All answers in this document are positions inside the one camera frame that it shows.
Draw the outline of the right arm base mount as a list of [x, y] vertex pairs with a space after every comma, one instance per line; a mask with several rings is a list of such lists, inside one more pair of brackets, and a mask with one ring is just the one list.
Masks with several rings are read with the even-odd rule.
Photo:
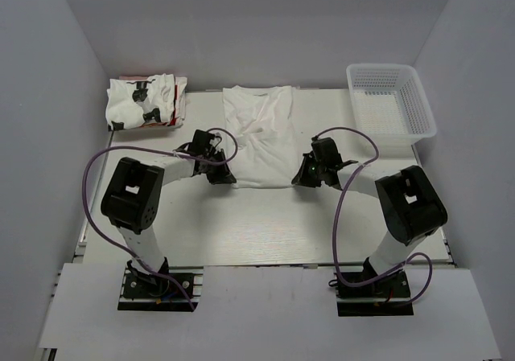
[[407, 275], [400, 271], [360, 288], [343, 285], [336, 277], [328, 282], [336, 291], [339, 317], [402, 317], [413, 316], [413, 303]]

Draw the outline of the white graphic t-shirt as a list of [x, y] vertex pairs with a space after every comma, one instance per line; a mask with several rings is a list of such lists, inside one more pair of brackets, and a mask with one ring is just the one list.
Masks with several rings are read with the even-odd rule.
[[237, 140], [237, 155], [229, 169], [237, 189], [291, 186], [300, 167], [300, 152], [291, 119], [293, 88], [222, 90], [225, 128]]

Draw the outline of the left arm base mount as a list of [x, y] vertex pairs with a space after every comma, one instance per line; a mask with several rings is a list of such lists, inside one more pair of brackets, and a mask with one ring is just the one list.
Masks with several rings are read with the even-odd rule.
[[[194, 307], [200, 301], [204, 270], [202, 268], [169, 268]], [[119, 311], [192, 312], [190, 303], [179, 287], [154, 275], [140, 273], [128, 262], [118, 298]]]

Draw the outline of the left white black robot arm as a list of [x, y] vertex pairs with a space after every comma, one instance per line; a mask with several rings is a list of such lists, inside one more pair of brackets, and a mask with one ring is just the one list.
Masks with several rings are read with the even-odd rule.
[[143, 275], [142, 286], [151, 295], [160, 296], [170, 286], [167, 258], [153, 229], [162, 189], [200, 175], [212, 185], [236, 183], [229, 162], [237, 155], [237, 140], [222, 128], [198, 129], [190, 142], [175, 150], [136, 146], [128, 149], [155, 154], [157, 158], [150, 162], [121, 158], [102, 198], [101, 214], [126, 242], [122, 249], [132, 256], [131, 271]]

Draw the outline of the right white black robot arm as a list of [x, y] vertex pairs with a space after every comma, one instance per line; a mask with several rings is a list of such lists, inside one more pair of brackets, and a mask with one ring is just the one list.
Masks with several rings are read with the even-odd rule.
[[[345, 161], [332, 138], [315, 136], [311, 139], [311, 151], [303, 155], [291, 184], [310, 188], [326, 185], [340, 192], [332, 222], [332, 257], [337, 279], [347, 287], [365, 287], [372, 295], [380, 296], [391, 288], [391, 275], [419, 255], [415, 248], [447, 223], [448, 214], [422, 167], [378, 170], [375, 162], [379, 149], [373, 146], [373, 150], [374, 155], [364, 162]], [[344, 277], [338, 258], [340, 213], [351, 191], [377, 199], [386, 226], [381, 243], [365, 259], [364, 275], [358, 282]]]

